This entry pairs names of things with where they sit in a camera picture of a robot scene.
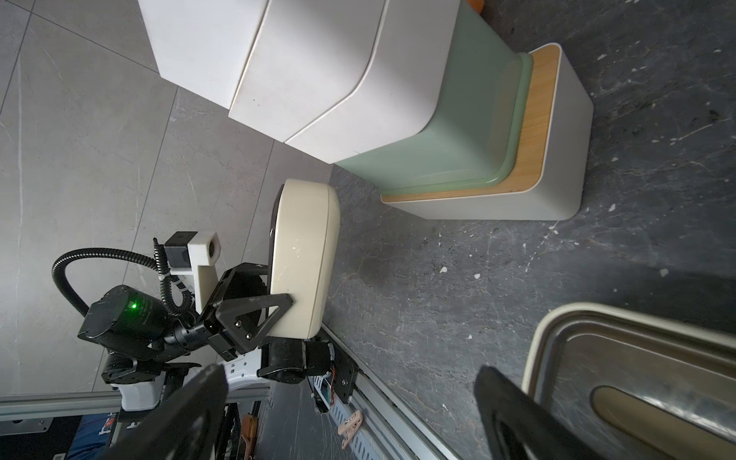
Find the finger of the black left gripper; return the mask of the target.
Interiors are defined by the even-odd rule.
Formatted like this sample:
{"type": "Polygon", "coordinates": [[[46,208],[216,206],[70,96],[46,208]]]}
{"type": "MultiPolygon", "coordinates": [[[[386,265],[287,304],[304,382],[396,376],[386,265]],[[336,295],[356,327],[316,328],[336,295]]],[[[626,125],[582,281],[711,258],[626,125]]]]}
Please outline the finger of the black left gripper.
{"type": "Polygon", "coordinates": [[[216,309],[216,318],[238,354],[259,347],[276,322],[293,305],[287,293],[224,300],[216,309]]]}

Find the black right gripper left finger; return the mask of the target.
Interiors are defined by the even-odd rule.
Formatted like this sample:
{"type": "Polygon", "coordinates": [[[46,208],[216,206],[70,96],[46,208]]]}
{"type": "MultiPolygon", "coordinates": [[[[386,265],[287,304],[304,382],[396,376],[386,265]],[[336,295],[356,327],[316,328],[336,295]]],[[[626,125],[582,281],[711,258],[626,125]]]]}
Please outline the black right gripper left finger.
{"type": "Polygon", "coordinates": [[[204,368],[103,459],[213,459],[228,393],[223,366],[204,368]]]}

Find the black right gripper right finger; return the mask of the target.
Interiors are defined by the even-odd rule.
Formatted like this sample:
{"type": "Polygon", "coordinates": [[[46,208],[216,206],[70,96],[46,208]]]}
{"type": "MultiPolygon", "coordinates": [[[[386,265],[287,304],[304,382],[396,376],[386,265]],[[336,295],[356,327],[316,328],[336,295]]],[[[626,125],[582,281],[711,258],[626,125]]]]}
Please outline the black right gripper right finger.
{"type": "Polygon", "coordinates": [[[480,368],[473,394],[494,459],[599,459],[498,369],[480,368]]]}

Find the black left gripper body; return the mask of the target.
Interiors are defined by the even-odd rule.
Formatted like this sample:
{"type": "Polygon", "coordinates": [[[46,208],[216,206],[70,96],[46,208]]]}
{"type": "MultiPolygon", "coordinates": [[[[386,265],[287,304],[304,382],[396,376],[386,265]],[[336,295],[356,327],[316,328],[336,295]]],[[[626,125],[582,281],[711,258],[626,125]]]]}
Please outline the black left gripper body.
{"type": "Polygon", "coordinates": [[[172,322],[163,335],[163,360],[170,361],[209,346],[225,360],[238,354],[224,334],[216,318],[216,309],[224,300],[268,295],[262,277],[268,267],[242,263],[224,273],[201,314],[186,312],[172,322]]]}

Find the cream box dark lid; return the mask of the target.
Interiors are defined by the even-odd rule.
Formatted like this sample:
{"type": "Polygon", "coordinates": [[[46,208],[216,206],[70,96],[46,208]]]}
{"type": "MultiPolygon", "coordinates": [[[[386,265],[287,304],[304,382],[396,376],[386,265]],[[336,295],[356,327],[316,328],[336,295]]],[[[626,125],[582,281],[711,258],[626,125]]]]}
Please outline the cream box dark lid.
{"type": "Polygon", "coordinates": [[[735,337],[594,304],[552,310],[523,391],[607,459],[732,459],[735,337]]]}
{"type": "Polygon", "coordinates": [[[321,329],[337,252],[337,192],[326,183],[289,179],[273,216],[269,291],[289,295],[292,305],[268,334],[310,339],[321,329]]]}

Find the white tissue box bamboo lid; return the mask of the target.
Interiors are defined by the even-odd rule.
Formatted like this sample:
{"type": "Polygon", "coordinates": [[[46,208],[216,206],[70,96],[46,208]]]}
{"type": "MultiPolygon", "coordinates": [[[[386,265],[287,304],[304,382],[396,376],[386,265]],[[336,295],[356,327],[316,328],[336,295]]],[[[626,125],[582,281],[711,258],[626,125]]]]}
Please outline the white tissue box bamboo lid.
{"type": "Polygon", "coordinates": [[[285,142],[347,97],[370,59],[381,1],[271,1],[229,115],[285,142]]]}

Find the bamboo lid box edge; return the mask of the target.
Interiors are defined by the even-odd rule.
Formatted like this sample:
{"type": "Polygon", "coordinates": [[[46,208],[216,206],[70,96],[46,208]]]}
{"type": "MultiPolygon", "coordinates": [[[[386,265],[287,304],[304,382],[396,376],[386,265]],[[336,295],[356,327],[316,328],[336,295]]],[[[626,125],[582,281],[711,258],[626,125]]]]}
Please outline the bamboo lid box edge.
{"type": "Polygon", "coordinates": [[[231,107],[266,0],[149,0],[139,7],[160,76],[231,107]]]}

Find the large bamboo lid tissue box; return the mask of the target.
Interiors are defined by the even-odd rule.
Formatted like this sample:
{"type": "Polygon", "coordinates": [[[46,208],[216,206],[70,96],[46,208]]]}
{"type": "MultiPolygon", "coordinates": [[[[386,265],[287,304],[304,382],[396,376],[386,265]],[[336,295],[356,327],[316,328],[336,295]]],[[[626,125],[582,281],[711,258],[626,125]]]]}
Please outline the large bamboo lid tissue box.
{"type": "Polygon", "coordinates": [[[426,220],[568,220],[581,208],[594,106],[562,46],[531,53],[533,70],[516,163],[500,184],[383,195],[426,220]]]}

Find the mint green tissue box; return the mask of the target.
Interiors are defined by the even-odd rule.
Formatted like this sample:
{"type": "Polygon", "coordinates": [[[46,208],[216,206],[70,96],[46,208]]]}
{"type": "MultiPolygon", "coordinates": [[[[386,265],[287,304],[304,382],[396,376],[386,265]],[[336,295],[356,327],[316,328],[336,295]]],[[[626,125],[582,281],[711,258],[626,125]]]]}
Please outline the mint green tissue box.
{"type": "Polygon", "coordinates": [[[513,169],[533,59],[461,2],[435,113],[418,134],[339,162],[386,196],[494,185],[513,169]]]}

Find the white tissue box grey lid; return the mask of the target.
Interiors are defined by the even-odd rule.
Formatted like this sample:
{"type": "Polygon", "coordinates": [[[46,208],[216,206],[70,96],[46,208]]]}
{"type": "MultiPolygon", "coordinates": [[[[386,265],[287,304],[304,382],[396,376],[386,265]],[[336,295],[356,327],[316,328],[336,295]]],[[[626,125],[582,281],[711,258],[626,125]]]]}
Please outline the white tissue box grey lid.
{"type": "Polygon", "coordinates": [[[436,109],[458,1],[389,1],[356,87],[286,143],[334,164],[419,133],[436,109]]]}

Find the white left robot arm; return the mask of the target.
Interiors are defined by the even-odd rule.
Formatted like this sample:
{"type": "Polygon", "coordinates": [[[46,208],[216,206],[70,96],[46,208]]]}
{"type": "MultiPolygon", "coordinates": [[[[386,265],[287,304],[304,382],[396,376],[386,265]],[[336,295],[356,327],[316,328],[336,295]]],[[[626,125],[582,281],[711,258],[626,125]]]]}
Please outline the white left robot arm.
{"type": "Polygon", "coordinates": [[[329,268],[322,264],[307,277],[278,264],[264,281],[268,271],[249,263],[227,270],[202,312],[159,241],[153,256],[106,247],[69,251],[53,263],[52,279],[84,317],[78,337],[108,350],[103,380],[121,392],[124,411],[137,412],[157,407],[182,387],[194,366],[179,358],[205,347],[224,359],[233,390],[255,380],[297,384],[331,371],[330,346],[317,336],[329,268]],[[120,285],[88,305],[66,274],[70,264],[87,259],[150,268],[159,278],[159,295],[120,285]]]}

